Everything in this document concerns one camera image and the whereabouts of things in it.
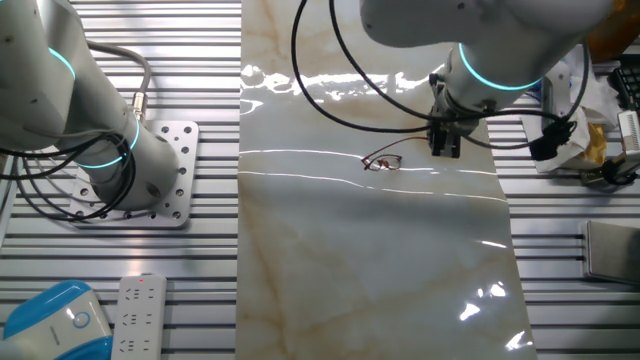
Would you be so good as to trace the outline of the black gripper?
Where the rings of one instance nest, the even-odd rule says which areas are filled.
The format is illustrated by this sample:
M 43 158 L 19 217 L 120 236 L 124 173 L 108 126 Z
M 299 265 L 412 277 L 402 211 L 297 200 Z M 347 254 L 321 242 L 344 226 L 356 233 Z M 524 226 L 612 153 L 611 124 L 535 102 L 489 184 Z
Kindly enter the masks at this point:
M 461 152 L 461 137 L 472 134 L 478 127 L 478 120 L 464 121 L 430 121 L 430 147 L 433 156 L 440 156 L 446 138 L 446 155 L 459 158 Z

